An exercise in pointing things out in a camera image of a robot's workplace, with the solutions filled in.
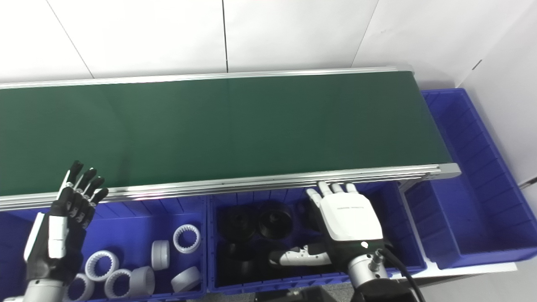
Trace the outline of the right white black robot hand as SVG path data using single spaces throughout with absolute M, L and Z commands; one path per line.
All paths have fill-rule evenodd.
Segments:
M 325 266 L 346 269 L 351 260 L 374 254 L 386 243 L 380 220 L 370 200 L 352 183 L 317 183 L 306 190 L 321 241 L 302 248 L 274 250 L 268 261 L 275 266 Z

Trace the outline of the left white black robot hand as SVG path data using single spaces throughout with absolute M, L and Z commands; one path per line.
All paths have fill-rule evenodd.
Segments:
M 48 212 L 35 218 L 24 251 L 26 280 L 71 283 L 82 266 L 82 246 L 97 205 L 107 197 L 105 179 L 75 160 Z

